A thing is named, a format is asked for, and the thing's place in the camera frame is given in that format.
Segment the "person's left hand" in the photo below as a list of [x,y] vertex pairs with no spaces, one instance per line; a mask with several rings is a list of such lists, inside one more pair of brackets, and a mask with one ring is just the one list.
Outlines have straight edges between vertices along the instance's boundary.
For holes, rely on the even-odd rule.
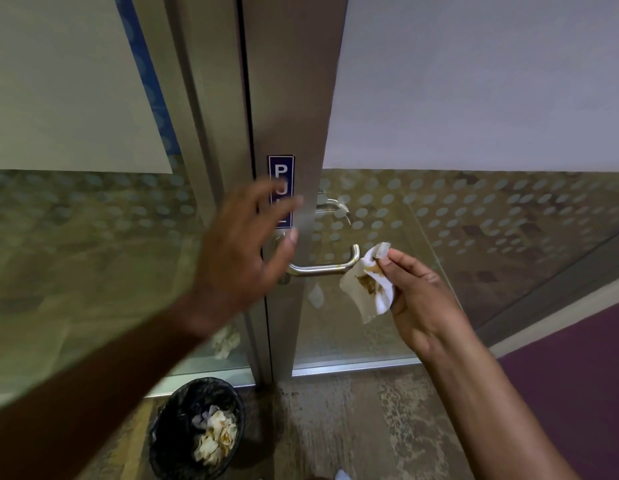
[[208,339],[262,299],[277,283],[265,282],[262,247],[277,225],[303,204],[301,196],[269,203],[284,183],[260,178],[226,195],[206,231],[193,284],[186,293],[185,324]]

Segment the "person's right hand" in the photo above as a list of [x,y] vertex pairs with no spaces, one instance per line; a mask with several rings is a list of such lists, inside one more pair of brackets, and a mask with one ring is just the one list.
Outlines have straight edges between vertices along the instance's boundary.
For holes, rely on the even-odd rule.
[[438,283],[395,286],[395,290],[391,306],[394,324],[402,341],[424,365],[458,354],[476,341],[467,316],[440,275]]

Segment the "stained white tissue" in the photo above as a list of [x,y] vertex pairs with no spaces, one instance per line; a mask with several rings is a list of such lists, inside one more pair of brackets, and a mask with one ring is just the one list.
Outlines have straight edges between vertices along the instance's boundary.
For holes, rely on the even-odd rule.
[[339,281],[339,287],[351,298],[361,314],[363,324],[390,311],[395,298],[395,286],[386,277],[378,261],[387,257],[389,242],[369,249]]

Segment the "person's right forearm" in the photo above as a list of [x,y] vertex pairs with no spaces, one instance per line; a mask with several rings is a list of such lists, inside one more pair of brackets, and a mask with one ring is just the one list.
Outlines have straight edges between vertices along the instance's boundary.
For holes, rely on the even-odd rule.
[[582,480],[472,329],[417,337],[475,478]]

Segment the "person's left forearm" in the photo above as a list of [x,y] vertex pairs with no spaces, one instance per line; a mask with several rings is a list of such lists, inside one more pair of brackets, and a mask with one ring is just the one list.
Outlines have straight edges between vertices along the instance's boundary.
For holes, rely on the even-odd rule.
[[184,296],[0,409],[0,480],[73,480],[228,315]]

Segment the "blue door sign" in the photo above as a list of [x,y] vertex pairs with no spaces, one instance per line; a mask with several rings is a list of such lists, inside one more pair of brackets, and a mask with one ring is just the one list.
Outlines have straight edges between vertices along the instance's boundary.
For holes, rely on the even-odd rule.
[[267,156],[267,170],[271,178],[279,179],[284,183],[281,191],[275,191],[270,195],[270,204],[283,199],[294,197],[295,193],[295,156],[294,155],[269,155]]

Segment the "metal framed glass door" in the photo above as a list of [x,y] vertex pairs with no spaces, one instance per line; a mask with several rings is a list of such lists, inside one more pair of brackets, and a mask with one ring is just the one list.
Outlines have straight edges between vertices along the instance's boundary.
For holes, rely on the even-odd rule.
[[[619,0],[240,0],[258,174],[294,264],[390,242],[499,355],[619,301]],[[314,215],[327,198],[351,226]],[[274,380],[417,363],[341,275],[266,299]]]

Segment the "crumpled used tissues pile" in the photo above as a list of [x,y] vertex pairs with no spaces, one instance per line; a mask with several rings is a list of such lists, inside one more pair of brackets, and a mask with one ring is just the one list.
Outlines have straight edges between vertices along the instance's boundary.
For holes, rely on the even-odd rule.
[[233,450],[238,435],[237,416],[216,405],[194,416],[192,457],[207,467],[216,467]]

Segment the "black mesh waste bin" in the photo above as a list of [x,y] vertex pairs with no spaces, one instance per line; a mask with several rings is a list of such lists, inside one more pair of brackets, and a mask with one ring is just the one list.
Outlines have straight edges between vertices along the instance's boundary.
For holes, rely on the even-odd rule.
[[[233,450],[216,467],[192,457],[192,419],[211,405],[232,411],[239,425]],[[149,430],[150,466],[159,480],[220,480],[238,451],[244,430],[245,406],[236,389],[218,378],[194,379],[178,388],[157,413]]]

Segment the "frosted dotted glass side panel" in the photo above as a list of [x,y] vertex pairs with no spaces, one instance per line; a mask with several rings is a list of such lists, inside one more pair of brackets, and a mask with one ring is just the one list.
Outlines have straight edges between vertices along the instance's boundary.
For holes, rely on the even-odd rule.
[[190,283],[253,179],[240,0],[0,0],[0,407]]

